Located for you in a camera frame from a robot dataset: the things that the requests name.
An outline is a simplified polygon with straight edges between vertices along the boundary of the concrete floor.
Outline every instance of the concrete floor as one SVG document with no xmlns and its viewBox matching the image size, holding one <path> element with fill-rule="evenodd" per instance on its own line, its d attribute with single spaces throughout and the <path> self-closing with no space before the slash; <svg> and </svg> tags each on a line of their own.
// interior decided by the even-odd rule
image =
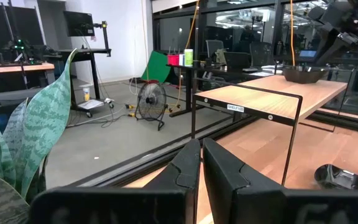
<svg viewBox="0 0 358 224">
<path fill-rule="evenodd" d="M 74 82 L 78 102 L 83 97 L 82 89 L 78 87 L 82 84 L 79 81 Z M 104 88 L 101 87 L 104 97 L 109 95 L 115 100 L 112 111 L 114 118 L 131 112 L 122 108 L 123 103 L 136 103 L 136 96 L 129 91 L 128 81 L 107 83 Z M 165 86 L 165 90 L 169 96 L 178 96 L 178 90 L 172 86 Z M 184 92 L 181 93 L 180 98 L 185 98 Z M 176 99 L 167 97 L 167 103 L 176 102 Z M 179 102 L 184 108 L 185 102 Z M 93 111 L 92 119 L 108 114 L 111 114 L 108 106 L 103 106 Z M 230 116 L 209 108 L 198 110 L 196 115 L 197 129 Z M 71 111 L 68 123 L 78 124 L 89 120 L 84 113 Z M 107 128 L 102 128 L 101 124 L 84 124 L 67 128 L 49 155 L 46 169 L 47 187 L 70 184 L 190 133 L 191 113 L 174 118 L 165 114 L 163 120 L 165 126 L 161 131 L 157 131 L 156 121 L 136 121 L 135 118 L 127 116 L 123 116 Z"/>
</svg>

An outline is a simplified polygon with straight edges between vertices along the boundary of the laptop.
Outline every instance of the laptop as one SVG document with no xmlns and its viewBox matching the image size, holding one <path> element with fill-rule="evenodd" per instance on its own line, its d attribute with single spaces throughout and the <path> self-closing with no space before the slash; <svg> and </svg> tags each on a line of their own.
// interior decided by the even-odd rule
<svg viewBox="0 0 358 224">
<path fill-rule="evenodd" d="M 243 52 L 224 52 L 228 71 L 242 72 L 243 68 L 249 68 L 250 54 Z"/>
</svg>

